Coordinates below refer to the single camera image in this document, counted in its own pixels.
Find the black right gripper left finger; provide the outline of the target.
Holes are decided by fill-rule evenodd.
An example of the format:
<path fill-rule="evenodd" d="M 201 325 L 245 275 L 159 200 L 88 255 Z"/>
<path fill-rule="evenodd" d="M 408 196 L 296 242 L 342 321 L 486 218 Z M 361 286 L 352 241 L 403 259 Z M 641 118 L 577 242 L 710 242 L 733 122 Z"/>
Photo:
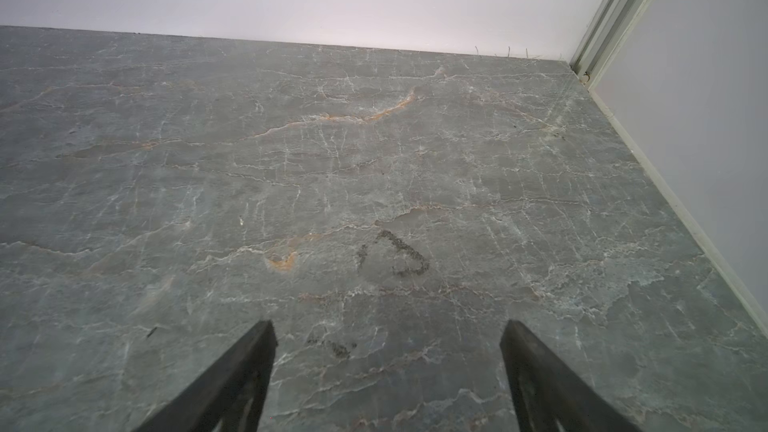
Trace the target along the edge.
<path fill-rule="evenodd" d="M 256 431 L 278 342 L 259 321 L 139 431 Z"/>

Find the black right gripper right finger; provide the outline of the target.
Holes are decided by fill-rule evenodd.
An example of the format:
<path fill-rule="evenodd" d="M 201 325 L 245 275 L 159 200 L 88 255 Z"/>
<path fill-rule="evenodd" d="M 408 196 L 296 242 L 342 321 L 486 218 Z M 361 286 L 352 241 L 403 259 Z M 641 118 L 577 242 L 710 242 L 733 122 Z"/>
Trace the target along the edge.
<path fill-rule="evenodd" d="M 521 431 L 638 429 L 522 322 L 507 322 L 500 349 Z"/>

